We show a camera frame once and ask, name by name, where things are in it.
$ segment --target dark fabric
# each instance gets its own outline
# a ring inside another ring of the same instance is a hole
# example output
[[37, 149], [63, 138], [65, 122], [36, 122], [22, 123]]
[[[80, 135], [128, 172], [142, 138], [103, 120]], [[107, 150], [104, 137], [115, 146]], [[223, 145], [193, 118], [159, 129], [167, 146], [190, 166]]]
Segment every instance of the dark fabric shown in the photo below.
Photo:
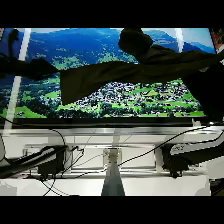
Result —
[[152, 41], [149, 36], [130, 29], [124, 29], [121, 37], [119, 41], [121, 49], [134, 55], [141, 64], [112, 61], [60, 71], [63, 105], [88, 96], [112, 81], [134, 84], [164, 83], [191, 74], [199, 74], [199, 69], [217, 65], [224, 59], [224, 51], [218, 55], [201, 51], [176, 53], [158, 45], [151, 46]]

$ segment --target sky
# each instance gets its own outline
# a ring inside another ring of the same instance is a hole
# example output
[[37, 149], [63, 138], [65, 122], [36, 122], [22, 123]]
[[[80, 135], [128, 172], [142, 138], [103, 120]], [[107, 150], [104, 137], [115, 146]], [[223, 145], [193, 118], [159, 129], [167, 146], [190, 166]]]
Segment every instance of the sky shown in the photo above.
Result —
[[[20, 31], [24, 31], [24, 28], [17, 28]], [[69, 28], [32, 28], [32, 32], [37, 33], [49, 33], [55, 32], [59, 30], [64, 30]], [[176, 38], [175, 28], [142, 28], [143, 31], [149, 30], [162, 30], [166, 32], [168, 35]], [[199, 42], [205, 46], [213, 47], [213, 43], [211, 40], [210, 33], [207, 28], [182, 28], [183, 38], [185, 42]]]

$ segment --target computer screen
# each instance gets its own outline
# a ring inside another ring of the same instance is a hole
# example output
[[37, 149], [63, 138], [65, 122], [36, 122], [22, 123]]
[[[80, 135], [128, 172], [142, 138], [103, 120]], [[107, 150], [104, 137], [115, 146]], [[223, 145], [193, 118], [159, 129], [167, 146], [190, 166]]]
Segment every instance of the computer screen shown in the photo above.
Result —
[[[44, 58], [56, 68], [69, 69], [108, 61], [138, 61], [123, 52], [118, 41], [122, 28], [32, 28], [26, 61]], [[208, 28], [143, 28], [154, 44], [176, 52], [216, 53]], [[1, 84], [1, 94], [10, 86]], [[5, 115], [7, 107], [1, 106]], [[165, 84], [112, 82], [72, 104], [62, 105], [60, 74], [42, 81], [22, 79], [15, 118], [116, 118], [204, 116], [199, 102], [181, 79]]]

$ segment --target television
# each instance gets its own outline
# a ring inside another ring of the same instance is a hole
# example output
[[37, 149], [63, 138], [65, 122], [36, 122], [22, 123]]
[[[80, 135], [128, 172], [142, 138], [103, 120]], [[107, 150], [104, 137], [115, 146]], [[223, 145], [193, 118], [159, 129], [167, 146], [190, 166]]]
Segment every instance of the television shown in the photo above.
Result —
[[[115, 60], [137, 64], [133, 56], [126, 54], [118, 46], [121, 30], [122, 28], [32, 28], [26, 61], [44, 58], [59, 70]], [[176, 52], [200, 50], [216, 53], [208, 28], [142, 30], [150, 35], [154, 44]], [[0, 94], [5, 100], [5, 104], [0, 104], [0, 114], [3, 116], [7, 113], [11, 84], [11, 77], [5, 83], [0, 83]], [[60, 76], [56, 73], [42, 81], [22, 78], [14, 117], [23, 123], [58, 127], [153, 123], [191, 125], [192, 117], [203, 118], [205, 115], [201, 105], [181, 79], [166, 84], [108, 83], [87, 97], [62, 105]]]

